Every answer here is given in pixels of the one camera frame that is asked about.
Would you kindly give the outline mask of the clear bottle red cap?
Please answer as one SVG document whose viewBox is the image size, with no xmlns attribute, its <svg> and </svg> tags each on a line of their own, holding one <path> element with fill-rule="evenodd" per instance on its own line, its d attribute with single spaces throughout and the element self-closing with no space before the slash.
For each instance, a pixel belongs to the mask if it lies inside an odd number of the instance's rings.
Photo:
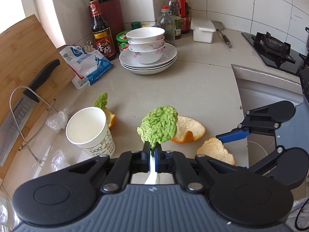
<svg viewBox="0 0 309 232">
<path fill-rule="evenodd" d="M 156 26 L 165 30 L 165 42 L 175 45 L 175 23 L 173 17 L 169 14 L 169 7 L 161 7 L 162 15 L 158 18 Z"/>
</svg>

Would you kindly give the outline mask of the red label sauce bottle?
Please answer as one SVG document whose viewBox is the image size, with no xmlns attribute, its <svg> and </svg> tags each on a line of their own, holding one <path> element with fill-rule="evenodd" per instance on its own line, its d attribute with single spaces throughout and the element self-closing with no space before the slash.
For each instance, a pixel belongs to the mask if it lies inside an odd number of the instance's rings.
<svg viewBox="0 0 309 232">
<path fill-rule="evenodd" d="M 181 15 L 181 33 L 187 34 L 190 31 L 190 12 L 187 0 L 179 0 Z"/>
</svg>

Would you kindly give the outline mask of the floral white bowl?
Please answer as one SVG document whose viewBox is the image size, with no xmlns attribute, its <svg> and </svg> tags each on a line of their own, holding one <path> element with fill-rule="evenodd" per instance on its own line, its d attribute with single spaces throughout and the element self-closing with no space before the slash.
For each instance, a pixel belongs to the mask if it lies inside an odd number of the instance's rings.
<svg viewBox="0 0 309 232">
<path fill-rule="evenodd" d="M 135 43 L 133 41 L 128 41 L 128 43 L 129 43 L 129 48 L 132 51 L 141 52 L 141 51 L 152 51 L 155 49 L 159 49 L 165 45 L 165 40 L 160 39 L 160 40 L 151 41 L 148 43 Z"/>
<path fill-rule="evenodd" d="M 144 27 L 129 31 L 126 37 L 132 43 L 148 43 L 164 37 L 165 30 L 159 27 Z"/>
<path fill-rule="evenodd" d="M 159 61 L 163 55 L 164 49 L 165 46 L 150 51 L 135 51 L 129 47 L 129 50 L 132 53 L 134 59 L 142 64 L 151 64 Z"/>
</svg>

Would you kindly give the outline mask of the dark vinegar bottle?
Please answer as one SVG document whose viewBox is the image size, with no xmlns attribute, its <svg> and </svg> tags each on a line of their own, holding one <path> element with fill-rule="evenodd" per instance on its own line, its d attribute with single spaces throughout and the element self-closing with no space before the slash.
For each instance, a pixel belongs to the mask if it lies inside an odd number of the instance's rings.
<svg viewBox="0 0 309 232">
<path fill-rule="evenodd" d="M 90 10 L 93 18 L 92 33 L 95 40 L 95 48 L 108 60 L 116 57 L 113 37 L 108 23 L 103 19 L 99 10 L 98 0 L 90 2 Z"/>
</svg>

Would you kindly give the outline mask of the white paper cup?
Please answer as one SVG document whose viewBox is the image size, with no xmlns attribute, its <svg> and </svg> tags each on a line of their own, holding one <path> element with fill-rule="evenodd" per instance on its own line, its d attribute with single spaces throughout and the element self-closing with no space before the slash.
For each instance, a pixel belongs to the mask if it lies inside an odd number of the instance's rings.
<svg viewBox="0 0 309 232">
<path fill-rule="evenodd" d="M 70 143 L 83 149 L 91 157 L 112 156 L 115 143 L 108 128 L 107 117 L 98 107 L 86 107 L 68 121 L 65 134 Z"/>
</svg>

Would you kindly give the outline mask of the top white plate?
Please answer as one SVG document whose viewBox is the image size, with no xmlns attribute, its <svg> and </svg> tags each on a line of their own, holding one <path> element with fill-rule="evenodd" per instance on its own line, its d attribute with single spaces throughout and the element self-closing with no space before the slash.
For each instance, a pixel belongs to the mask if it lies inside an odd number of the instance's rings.
<svg viewBox="0 0 309 232">
<path fill-rule="evenodd" d="M 125 49 L 120 55 L 119 55 L 119 61 L 124 64 L 125 66 L 131 67 L 131 68 L 154 68 L 161 65 L 164 65 L 166 63 L 171 62 L 177 57 L 177 49 L 175 46 L 165 43 L 165 49 L 163 51 L 163 55 L 159 61 L 156 61 L 151 64 L 142 64 L 137 62 L 132 53 L 130 52 L 129 48 Z"/>
</svg>

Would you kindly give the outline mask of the top floral white bowl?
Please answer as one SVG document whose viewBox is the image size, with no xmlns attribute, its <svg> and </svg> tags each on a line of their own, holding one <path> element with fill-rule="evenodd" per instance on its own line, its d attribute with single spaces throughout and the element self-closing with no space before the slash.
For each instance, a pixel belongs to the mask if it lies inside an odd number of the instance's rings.
<svg viewBox="0 0 309 232">
<path fill-rule="evenodd" d="M 126 37 L 132 43 L 148 43 L 164 37 L 165 30 L 159 27 L 144 27 L 129 31 Z"/>
</svg>

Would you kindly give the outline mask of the dark red knife block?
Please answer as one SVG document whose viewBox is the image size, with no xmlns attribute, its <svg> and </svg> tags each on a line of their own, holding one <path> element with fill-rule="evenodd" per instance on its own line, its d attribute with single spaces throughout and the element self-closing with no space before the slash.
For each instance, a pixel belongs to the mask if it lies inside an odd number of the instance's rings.
<svg viewBox="0 0 309 232">
<path fill-rule="evenodd" d="M 120 51 L 117 45 L 116 36 L 117 34 L 125 30 L 123 15 L 121 11 L 121 2 L 120 0 L 98 0 L 98 2 L 99 2 L 99 9 L 102 12 L 103 18 L 107 21 L 107 23 L 110 26 L 115 51 L 116 53 L 118 53 Z"/>
</svg>

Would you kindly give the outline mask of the green lid jar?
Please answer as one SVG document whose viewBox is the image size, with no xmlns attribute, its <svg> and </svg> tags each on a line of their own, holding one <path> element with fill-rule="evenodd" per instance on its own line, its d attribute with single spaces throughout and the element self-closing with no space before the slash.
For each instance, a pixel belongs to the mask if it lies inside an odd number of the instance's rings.
<svg viewBox="0 0 309 232">
<path fill-rule="evenodd" d="M 117 46 L 120 53 L 129 47 L 129 39 L 126 36 L 128 32 L 130 32 L 130 30 L 119 32 L 116 35 Z"/>
</svg>

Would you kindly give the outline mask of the white blue salt bag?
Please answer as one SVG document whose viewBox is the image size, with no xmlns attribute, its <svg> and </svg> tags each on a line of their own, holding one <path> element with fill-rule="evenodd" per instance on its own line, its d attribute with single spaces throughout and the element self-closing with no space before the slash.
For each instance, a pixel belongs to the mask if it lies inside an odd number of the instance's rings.
<svg viewBox="0 0 309 232">
<path fill-rule="evenodd" d="M 94 84 L 114 65 L 98 50 L 86 50 L 80 46 L 66 46 L 60 51 L 61 56 L 72 69 L 75 77 L 72 83 L 80 90 Z"/>
</svg>

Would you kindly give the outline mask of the small clear plastic wrap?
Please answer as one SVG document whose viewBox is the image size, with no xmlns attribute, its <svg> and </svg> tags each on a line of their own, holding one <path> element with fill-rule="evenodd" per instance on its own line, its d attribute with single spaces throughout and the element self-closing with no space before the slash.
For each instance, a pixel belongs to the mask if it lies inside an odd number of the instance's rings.
<svg viewBox="0 0 309 232">
<path fill-rule="evenodd" d="M 46 120 L 46 125 L 50 127 L 55 133 L 59 133 L 61 129 L 65 129 L 69 121 L 70 110 L 64 108 L 61 111 L 49 116 Z"/>
</svg>

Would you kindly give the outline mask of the green label oil bottle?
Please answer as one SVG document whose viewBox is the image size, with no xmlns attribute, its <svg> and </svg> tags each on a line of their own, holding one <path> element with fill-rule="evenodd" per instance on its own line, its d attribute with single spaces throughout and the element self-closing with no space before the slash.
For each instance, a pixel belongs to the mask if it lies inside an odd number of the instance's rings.
<svg viewBox="0 0 309 232">
<path fill-rule="evenodd" d="M 179 0 L 166 0 L 169 6 L 169 14 L 173 17 L 175 23 L 175 39 L 181 38 L 181 4 Z"/>
</svg>

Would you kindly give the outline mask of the green bumpy vegetable piece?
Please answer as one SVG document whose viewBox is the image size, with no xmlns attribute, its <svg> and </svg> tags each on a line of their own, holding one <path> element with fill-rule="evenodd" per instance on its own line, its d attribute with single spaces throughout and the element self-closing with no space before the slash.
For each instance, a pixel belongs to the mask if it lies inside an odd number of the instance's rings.
<svg viewBox="0 0 309 232">
<path fill-rule="evenodd" d="M 178 113 L 172 106 L 157 107 L 143 118 L 137 133 L 143 143 L 148 142 L 151 150 L 157 144 L 171 140 L 177 133 Z"/>
</svg>

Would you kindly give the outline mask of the metal binder clip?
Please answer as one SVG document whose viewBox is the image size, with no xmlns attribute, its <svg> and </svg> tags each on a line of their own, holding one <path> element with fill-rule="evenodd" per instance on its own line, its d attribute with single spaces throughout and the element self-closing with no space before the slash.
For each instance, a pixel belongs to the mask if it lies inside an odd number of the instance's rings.
<svg viewBox="0 0 309 232">
<path fill-rule="evenodd" d="M 92 41 L 87 41 L 86 43 L 83 44 L 83 47 L 84 47 L 84 50 L 85 52 L 92 52 L 94 51 L 95 49 L 93 48 L 93 45 L 92 45 Z"/>
</svg>

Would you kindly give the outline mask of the orange peel behind cup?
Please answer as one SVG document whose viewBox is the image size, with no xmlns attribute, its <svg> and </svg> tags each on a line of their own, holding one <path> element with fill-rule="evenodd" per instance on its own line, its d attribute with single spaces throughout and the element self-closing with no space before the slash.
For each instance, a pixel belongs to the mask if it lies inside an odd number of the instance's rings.
<svg viewBox="0 0 309 232">
<path fill-rule="evenodd" d="M 115 114 L 113 114 L 107 107 L 103 109 L 105 115 L 106 115 L 106 121 L 108 124 L 108 128 L 111 129 L 113 125 L 115 125 L 117 117 Z"/>
</svg>

